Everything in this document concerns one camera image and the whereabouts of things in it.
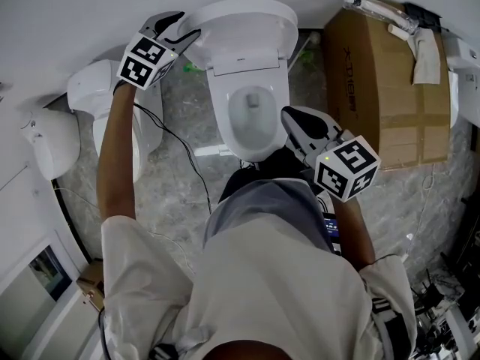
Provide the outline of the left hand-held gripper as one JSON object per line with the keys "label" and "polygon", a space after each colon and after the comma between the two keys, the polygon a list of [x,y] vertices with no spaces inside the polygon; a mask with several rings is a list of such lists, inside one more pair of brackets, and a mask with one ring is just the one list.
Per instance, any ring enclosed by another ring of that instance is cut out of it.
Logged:
{"label": "left hand-held gripper", "polygon": [[201,30],[190,31],[177,40],[165,37],[165,46],[152,38],[158,38],[184,15],[184,11],[167,11],[150,16],[127,45],[116,76],[142,90],[162,79],[179,55],[200,37]]}

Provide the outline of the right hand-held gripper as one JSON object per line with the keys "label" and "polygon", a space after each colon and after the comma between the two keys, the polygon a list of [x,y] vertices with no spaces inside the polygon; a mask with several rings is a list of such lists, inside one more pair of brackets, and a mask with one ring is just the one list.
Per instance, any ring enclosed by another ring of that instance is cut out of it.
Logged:
{"label": "right hand-held gripper", "polygon": [[311,187],[345,203],[372,184],[381,160],[363,136],[341,130],[330,115],[306,106],[285,106],[280,119]]}

